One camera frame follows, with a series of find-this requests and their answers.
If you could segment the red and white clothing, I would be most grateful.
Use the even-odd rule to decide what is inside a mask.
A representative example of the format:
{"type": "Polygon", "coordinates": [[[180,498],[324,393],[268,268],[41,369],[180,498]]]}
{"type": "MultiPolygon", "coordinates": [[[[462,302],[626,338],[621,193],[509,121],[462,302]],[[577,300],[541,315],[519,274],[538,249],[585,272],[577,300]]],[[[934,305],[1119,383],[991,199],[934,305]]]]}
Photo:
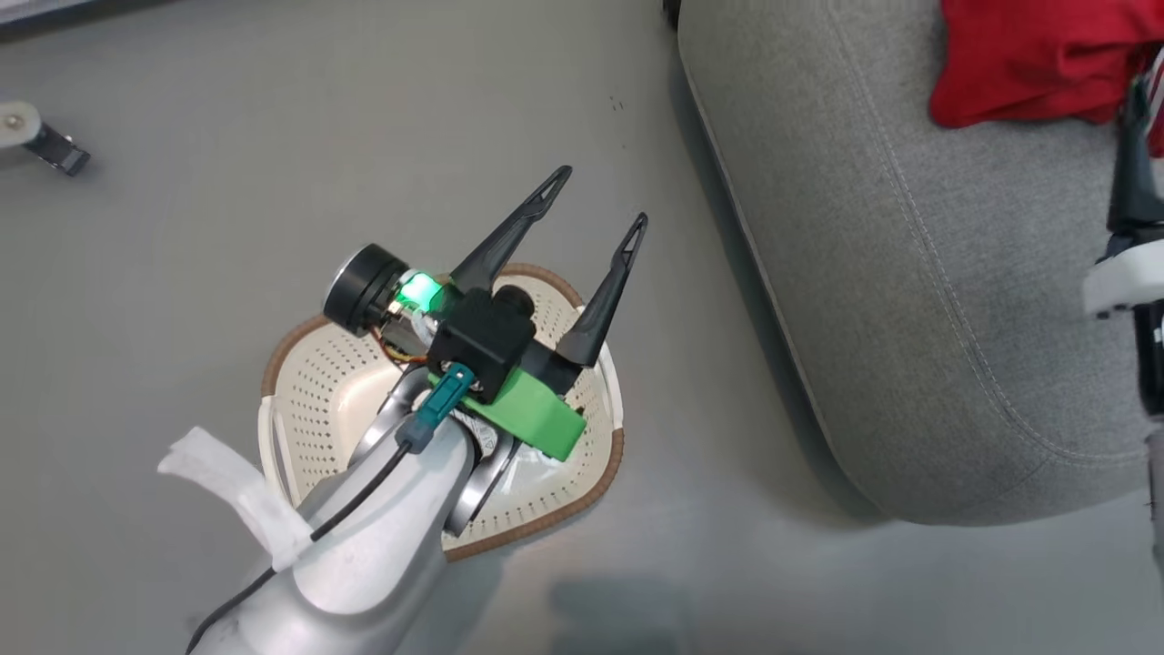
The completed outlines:
{"type": "Polygon", "coordinates": [[[1149,154],[1164,161],[1164,0],[941,0],[945,63],[928,111],[957,129],[1110,123],[1149,79],[1149,154]]]}

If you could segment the grey furniture leg with caster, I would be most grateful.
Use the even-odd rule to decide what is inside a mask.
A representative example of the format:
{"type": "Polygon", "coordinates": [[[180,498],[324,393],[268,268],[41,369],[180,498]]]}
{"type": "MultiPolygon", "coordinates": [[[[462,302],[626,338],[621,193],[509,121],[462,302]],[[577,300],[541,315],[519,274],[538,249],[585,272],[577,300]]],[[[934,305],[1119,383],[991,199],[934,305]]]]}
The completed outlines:
{"type": "Polygon", "coordinates": [[[0,101],[0,152],[14,148],[24,149],[70,177],[79,175],[91,158],[74,140],[47,124],[31,104],[0,101]]]}

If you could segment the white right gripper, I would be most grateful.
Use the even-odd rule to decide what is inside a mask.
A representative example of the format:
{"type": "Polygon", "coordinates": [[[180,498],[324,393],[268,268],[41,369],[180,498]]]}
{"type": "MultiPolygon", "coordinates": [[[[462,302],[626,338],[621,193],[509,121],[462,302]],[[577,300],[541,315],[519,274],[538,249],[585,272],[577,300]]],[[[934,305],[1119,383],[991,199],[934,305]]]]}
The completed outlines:
{"type": "Polygon", "coordinates": [[[1157,194],[1151,166],[1149,91],[1150,79],[1135,77],[1119,113],[1109,241],[1081,286],[1090,316],[1164,301],[1164,198],[1157,194]]]}

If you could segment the white perforated laundry basket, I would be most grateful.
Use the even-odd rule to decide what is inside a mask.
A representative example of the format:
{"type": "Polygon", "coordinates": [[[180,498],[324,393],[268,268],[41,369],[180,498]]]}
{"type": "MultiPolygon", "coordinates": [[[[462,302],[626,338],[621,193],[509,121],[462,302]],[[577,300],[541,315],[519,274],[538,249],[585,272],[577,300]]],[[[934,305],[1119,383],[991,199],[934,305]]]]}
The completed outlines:
{"type": "MultiPolygon", "coordinates": [[[[258,413],[267,485],[299,505],[321,480],[345,471],[403,365],[371,337],[356,339],[325,316],[288,333],[267,361],[258,413]]],[[[587,426],[569,460],[527,444],[514,453],[477,517],[460,535],[442,535],[449,562],[551,531],[606,493],[622,465],[622,391],[611,353],[599,353],[567,396],[587,426]]]]}

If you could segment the white tape strip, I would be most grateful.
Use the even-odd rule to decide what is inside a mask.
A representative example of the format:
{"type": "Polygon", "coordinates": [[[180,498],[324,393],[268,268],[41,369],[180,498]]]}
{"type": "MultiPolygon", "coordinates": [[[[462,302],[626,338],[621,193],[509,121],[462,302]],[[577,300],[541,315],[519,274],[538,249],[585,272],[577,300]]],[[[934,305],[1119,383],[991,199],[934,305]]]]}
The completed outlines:
{"type": "Polygon", "coordinates": [[[290,568],[313,544],[312,528],[294,506],[267,486],[248,460],[200,427],[170,444],[157,472],[191,480],[228,503],[265,549],[275,572],[290,568]]]}

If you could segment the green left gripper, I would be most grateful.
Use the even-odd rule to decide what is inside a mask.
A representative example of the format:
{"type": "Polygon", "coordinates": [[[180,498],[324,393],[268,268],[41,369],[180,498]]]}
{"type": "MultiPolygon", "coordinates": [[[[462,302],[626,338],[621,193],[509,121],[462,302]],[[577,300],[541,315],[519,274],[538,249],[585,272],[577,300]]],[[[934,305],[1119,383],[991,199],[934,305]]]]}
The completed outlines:
{"type": "MultiPolygon", "coordinates": [[[[572,175],[572,166],[554,170],[455,266],[450,275],[453,285],[461,293],[491,289],[528,229],[547,215],[572,175]]],[[[558,341],[558,355],[579,368],[592,368],[598,361],[648,221],[645,212],[632,221],[613,252],[606,277],[577,322],[558,341]]],[[[426,398],[426,435],[454,411],[460,411],[553,460],[565,461],[585,430],[585,417],[558,398],[542,380],[525,372],[512,357],[498,359],[495,354],[475,347],[432,347],[426,364],[428,380],[433,383],[426,398]]]]}

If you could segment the black left gripper motor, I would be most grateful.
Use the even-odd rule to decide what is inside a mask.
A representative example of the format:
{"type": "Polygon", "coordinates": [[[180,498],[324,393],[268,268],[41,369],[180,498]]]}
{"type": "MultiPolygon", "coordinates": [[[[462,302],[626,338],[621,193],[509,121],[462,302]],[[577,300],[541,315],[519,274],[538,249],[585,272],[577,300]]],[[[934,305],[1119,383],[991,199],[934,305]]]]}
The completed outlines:
{"type": "Polygon", "coordinates": [[[449,283],[369,244],[338,269],[322,315],[356,339],[372,339],[390,359],[425,362],[449,283]]]}

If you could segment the grey fabric sofa seat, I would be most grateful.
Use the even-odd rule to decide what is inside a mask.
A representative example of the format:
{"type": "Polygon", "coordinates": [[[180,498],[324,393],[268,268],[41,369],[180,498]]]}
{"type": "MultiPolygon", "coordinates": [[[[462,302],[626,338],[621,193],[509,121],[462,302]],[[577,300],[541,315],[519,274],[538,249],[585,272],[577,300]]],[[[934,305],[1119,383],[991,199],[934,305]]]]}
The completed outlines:
{"type": "Polygon", "coordinates": [[[1133,326],[1080,293],[1113,133],[941,128],[945,40],[939,0],[682,0],[687,83],[828,448],[920,525],[1140,492],[1133,326]]]}

